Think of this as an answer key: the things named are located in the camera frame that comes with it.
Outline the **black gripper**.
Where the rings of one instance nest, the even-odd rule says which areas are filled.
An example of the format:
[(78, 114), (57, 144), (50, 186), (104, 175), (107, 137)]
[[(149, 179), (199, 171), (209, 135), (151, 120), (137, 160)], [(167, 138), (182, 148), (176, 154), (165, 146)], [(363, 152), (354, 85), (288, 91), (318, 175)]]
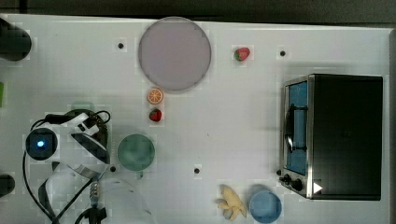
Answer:
[(60, 125), (71, 133), (85, 133), (93, 138), (107, 138), (106, 122), (88, 109), (74, 109), (63, 115), (48, 114), (45, 121), (51, 125)]

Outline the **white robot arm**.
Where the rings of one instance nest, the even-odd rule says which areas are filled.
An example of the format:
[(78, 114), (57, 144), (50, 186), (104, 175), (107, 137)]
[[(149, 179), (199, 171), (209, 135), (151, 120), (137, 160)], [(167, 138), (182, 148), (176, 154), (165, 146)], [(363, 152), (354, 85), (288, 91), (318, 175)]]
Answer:
[(48, 114), (25, 137), (28, 160), (48, 163), (52, 173), (29, 194), (50, 224), (155, 224), (142, 195), (111, 173), (108, 129), (98, 112), (74, 109)]

